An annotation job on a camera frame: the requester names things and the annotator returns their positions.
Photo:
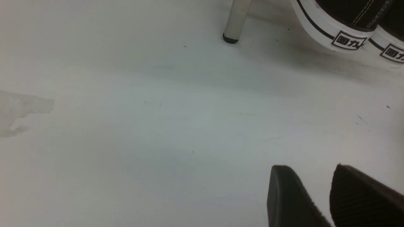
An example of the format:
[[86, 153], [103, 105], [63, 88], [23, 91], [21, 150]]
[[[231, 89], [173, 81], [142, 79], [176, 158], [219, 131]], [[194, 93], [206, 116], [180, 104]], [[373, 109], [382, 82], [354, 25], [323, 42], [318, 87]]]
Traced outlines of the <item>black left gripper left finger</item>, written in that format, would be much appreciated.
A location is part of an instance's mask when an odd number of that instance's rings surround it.
[[331, 227], [289, 166], [273, 165], [267, 194], [269, 227]]

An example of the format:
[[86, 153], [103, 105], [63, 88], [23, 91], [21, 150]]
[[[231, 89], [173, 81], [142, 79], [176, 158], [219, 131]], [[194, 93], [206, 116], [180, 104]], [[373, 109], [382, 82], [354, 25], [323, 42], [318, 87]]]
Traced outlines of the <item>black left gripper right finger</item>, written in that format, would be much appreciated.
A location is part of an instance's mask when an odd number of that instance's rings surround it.
[[404, 197], [358, 169], [338, 164], [330, 190], [336, 227], [402, 227]]

